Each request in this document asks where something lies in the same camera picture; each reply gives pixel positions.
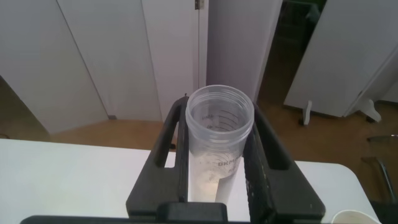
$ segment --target doorway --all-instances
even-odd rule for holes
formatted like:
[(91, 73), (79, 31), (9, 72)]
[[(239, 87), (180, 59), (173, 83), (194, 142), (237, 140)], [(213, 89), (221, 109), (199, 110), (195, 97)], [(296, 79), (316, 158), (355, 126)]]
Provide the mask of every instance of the doorway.
[(326, 0), (284, 0), (258, 101), (282, 106)]

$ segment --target black holder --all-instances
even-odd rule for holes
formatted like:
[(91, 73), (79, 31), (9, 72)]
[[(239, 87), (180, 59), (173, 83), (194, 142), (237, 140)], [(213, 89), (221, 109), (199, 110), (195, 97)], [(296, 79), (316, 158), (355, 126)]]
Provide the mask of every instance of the black holder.
[[(22, 223), (226, 223), (222, 203), (187, 202), (188, 97), (177, 100), (165, 120), (126, 202), (129, 219), (29, 217)], [(243, 151), (251, 223), (320, 223), (325, 206), (254, 105), (255, 123)], [(174, 129), (178, 138), (173, 168), (165, 168)]]

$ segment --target door hinge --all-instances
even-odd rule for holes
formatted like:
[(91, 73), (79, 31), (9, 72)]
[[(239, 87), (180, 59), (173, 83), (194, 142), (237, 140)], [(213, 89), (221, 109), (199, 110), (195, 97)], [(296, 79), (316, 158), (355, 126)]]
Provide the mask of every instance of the door hinge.
[(195, 0), (195, 10), (204, 9), (205, 0)]

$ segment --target plastic cup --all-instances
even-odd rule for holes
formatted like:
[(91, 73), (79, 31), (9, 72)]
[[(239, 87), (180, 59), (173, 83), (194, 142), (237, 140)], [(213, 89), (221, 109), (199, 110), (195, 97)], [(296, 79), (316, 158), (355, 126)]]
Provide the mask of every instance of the plastic cup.
[(333, 224), (381, 224), (375, 218), (356, 210), (338, 212), (331, 221)]
[(191, 199), (226, 204), (253, 126), (252, 101), (230, 86), (206, 86), (189, 97), (185, 117)]

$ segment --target white paper cup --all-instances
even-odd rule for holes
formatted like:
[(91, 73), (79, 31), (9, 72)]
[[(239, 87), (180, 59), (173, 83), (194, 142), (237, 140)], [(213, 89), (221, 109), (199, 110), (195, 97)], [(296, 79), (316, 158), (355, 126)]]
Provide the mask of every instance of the white paper cup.
[(356, 210), (342, 210), (331, 221), (333, 224), (381, 224), (375, 218)]

